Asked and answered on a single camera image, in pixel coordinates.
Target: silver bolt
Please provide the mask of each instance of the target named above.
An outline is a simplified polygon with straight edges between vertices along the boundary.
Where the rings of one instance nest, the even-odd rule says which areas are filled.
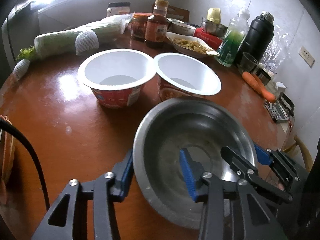
[[[202,174],[202,177],[203,178],[211,178],[212,177],[212,173],[211,172],[208,172],[208,171],[206,171],[206,172],[204,172],[203,174]]]
[[[104,177],[106,179],[111,179],[113,176],[114,176],[113,172],[107,172],[107,173],[104,174]]]
[[[248,184],[248,182],[247,182],[245,179],[240,179],[240,180],[238,181],[238,184],[241,185],[241,186],[245,186],[245,185]]]
[[[77,179],[72,179],[69,181],[69,185],[70,186],[75,186],[75,185],[78,185],[79,181]]]

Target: wall socket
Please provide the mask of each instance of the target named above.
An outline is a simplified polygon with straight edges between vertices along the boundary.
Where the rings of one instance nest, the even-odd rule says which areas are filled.
[[[311,56],[311,54],[306,50],[305,47],[301,47],[299,54],[305,60],[305,62],[307,62],[310,67],[312,67],[315,59]]]

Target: brown tabletop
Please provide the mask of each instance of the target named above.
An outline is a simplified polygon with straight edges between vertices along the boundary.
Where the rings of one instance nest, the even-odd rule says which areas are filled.
[[[163,49],[150,49],[128,35],[122,35],[115,47],[140,50],[152,57],[174,51],[168,44]],[[77,80],[84,59],[62,55],[32,63],[20,81],[11,75],[0,90],[0,114],[8,115],[37,152],[51,204],[70,179],[93,180],[122,161],[139,123],[160,103],[154,77],[133,106],[118,110],[101,107],[91,90]],[[262,147],[282,147],[284,130],[272,121],[263,99],[237,69],[224,67],[213,57],[203,62],[222,84],[220,93],[208,99],[228,109]],[[259,172],[265,177],[268,169],[260,167]],[[45,214],[45,205],[34,164],[19,143],[7,187],[8,203],[0,205],[0,214],[18,240],[30,239]],[[93,239],[92,203],[88,209],[88,239]],[[176,226],[158,215],[144,199],[135,178],[128,197],[116,203],[115,209],[123,240],[197,239],[198,231]]]

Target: carrot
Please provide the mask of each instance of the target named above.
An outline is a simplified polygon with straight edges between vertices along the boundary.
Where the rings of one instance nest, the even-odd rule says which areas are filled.
[[[264,97],[264,99],[267,100],[270,103],[275,103],[276,102],[276,96],[266,89],[266,87],[261,82],[261,80],[257,77],[257,75],[253,74],[252,76],[254,77],[254,79],[258,83],[259,87],[261,88],[261,94]]]
[[[249,72],[244,72],[242,74],[242,78],[247,84],[255,90],[259,95],[262,95],[261,87],[259,86],[258,82],[254,79],[254,77]]]

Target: black thermos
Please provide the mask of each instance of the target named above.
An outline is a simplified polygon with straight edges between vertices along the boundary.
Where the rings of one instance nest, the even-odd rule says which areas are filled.
[[[270,13],[263,11],[251,22],[249,32],[234,60],[235,65],[240,64],[244,52],[248,52],[260,62],[273,38],[273,20],[274,18]]]

